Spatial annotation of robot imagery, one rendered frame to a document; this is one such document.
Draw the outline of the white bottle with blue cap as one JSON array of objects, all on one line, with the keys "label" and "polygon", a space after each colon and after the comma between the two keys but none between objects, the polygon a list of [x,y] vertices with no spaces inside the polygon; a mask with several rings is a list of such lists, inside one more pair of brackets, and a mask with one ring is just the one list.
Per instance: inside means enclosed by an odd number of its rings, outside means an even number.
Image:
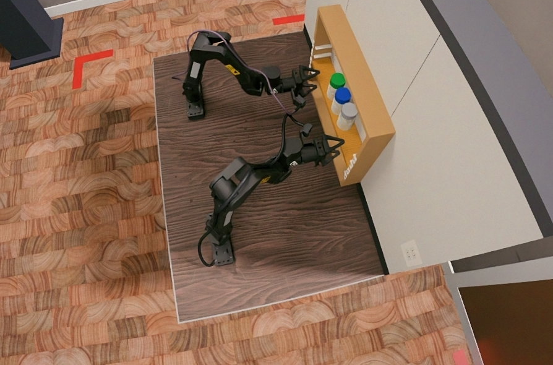
[{"label": "white bottle with blue cap", "polygon": [[333,99],[333,103],[332,103],[332,107],[331,107],[332,112],[335,115],[339,116],[343,105],[345,103],[348,103],[350,101],[350,98],[351,98],[351,94],[350,94],[349,89],[347,89],[345,87],[338,88],[336,90],[335,97]]}]

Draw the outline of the tan wooden wall rack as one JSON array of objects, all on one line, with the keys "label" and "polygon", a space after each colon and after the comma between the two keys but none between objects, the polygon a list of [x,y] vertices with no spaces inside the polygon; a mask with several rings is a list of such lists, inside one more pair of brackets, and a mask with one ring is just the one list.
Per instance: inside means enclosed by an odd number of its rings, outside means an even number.
[{"label": "tan wooden wall rack", "polygon": [[[329,44],[332,48],[315,49],[315,46]],[[396,130],[340,4],[318,7],[312,49],[312,61],[330,58],[314,59],[314,55],[334,50],[365,130],[366,138],[356,154],[356,162],[352,161],[352,169],[349,167],[349,174],[346,172],[346,178],[343,176],[347,167],[340,147],[335,149],[340,151],[340,155],[333,159],[341,186],[360,183]],[[317,77],[308,80],[308,84],[317,85],[311,93],[324,134],[336,137]]]}]

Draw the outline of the wooden plank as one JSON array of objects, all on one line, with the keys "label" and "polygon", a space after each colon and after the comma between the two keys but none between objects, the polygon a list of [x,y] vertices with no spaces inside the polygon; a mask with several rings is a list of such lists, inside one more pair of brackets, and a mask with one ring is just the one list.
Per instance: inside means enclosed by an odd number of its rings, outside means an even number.
[{"label": "wooden plank", "polygon": [[312,61],[312,66],[314,69],[320,71],[320,74],[317,75],[316,77],[317,77],[320,89],[322,91],[322,95],[324,97],[325,104],[327,106],[328,113],[330,115],[330,119],[332,121],[333,128],[335,130],[335,134],[337,138],[345,140],[345,143],[341,145],[340,148],[346,163],[346,167],[348,169],[351,164],[350,160],[353,160],[354,158],[353,154],[356,154],[358,152],[362,144],[358,134],[358,130],[356,129],[355,123],[353,123],[351,129],[347,131],[343,131],[337,126],[337,120],[339,116],[335,115],[332,112],[331,106],[333,101],[328,99],[327,97],[327,89],[330,83],[330,78],[332,74],[336,73],[331,59],[326,58],[326,59],[319,59],[319,60]]}]

